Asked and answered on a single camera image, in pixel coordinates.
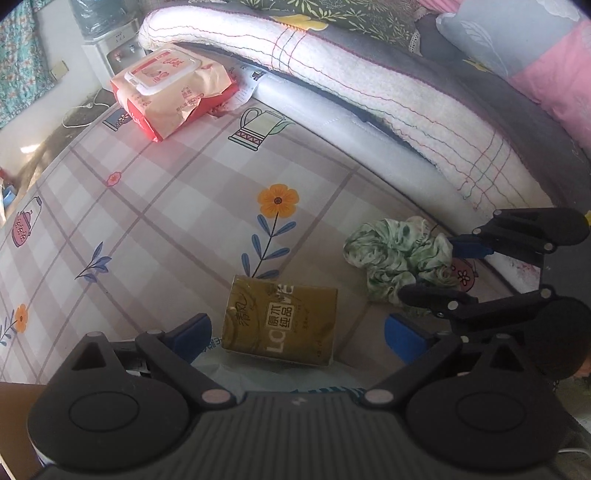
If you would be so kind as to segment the green white scrunchie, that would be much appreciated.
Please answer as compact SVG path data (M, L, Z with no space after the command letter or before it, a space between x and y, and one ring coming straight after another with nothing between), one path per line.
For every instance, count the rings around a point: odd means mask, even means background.
M365 223L342 247L349 265L366 272L369 299L400 306L399 291L408 285L455 289L453 247L429 221L382 219Z

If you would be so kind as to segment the brown cardboard box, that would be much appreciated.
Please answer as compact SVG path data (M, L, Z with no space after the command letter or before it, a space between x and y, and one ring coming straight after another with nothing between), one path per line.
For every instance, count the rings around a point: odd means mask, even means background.
M1 383L1 467L10 479L30 479L41 469L27 419L43 385Z

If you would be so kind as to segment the red wet wipes pack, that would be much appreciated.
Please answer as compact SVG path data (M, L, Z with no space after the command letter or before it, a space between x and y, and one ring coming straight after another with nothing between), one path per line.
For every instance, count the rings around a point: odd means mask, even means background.
M228 101L238 84L211 58L166 44L110 80L119 105L152 142L161 142Z

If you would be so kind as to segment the gold tissue pack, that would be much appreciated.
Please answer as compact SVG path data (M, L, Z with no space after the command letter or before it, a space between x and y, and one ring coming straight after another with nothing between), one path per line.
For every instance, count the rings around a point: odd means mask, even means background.
M332 363L338 290L236 276L221 346L233 353L315 367Z

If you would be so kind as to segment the water dispenser with bottle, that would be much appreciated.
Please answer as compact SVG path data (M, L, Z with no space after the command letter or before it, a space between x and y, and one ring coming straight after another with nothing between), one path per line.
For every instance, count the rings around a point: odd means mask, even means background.
M142 20L138 2L72 0L69 4L91 69L101 86L111 91L111 79L145 55L138 41Z

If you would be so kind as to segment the teal floral hanging cloth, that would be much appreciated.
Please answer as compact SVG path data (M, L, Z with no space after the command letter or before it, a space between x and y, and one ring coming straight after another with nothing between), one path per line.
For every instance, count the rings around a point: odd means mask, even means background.
M39 12L49 4L22 1L1 20L2 128L55 86L38 23Z

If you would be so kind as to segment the white plaid rolled blanket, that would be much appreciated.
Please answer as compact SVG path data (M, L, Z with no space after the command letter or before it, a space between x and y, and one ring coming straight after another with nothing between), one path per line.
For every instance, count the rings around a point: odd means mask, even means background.
M510 135L451 75L420 56L308 17L270 17L223 4L147 15L146 49L207 45L300 80L366 111L423 155L481 211L551 203Z

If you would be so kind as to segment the white translucent plastic bag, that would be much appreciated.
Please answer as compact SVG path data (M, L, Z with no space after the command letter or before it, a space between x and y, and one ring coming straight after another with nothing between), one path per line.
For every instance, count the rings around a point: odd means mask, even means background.
M366 387L345 365L317 368L207 349L192 366L242 400L249 392L335 393L360 396Z

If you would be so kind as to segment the plaid printed bed sheet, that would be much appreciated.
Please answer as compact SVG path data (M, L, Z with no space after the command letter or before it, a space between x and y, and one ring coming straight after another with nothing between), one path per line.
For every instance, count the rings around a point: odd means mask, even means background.
M400 362L390 307L370 303L342 246L366 222L419 215L464 232L493 212L444 178L433 193L404 195L257 101L161 143L101 109L2 228L1 377L48 381L92 331L127 340L204 313L219 338L233 278L252 273L337 289L334 363L367 386Z

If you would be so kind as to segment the green leaf pattern pillow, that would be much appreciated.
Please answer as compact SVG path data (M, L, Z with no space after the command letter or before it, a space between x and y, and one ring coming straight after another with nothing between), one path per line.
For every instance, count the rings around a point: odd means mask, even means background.
M254 0L243 5L259 11L307 15L349 32L413 51L419 47L416 28L417 1L385 0Z

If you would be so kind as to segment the pink grey patchwork quilt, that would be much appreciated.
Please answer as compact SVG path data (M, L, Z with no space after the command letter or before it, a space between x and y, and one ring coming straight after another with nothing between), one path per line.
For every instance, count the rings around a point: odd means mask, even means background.
M590 15L572 1L422 1L449 42L590 148Z

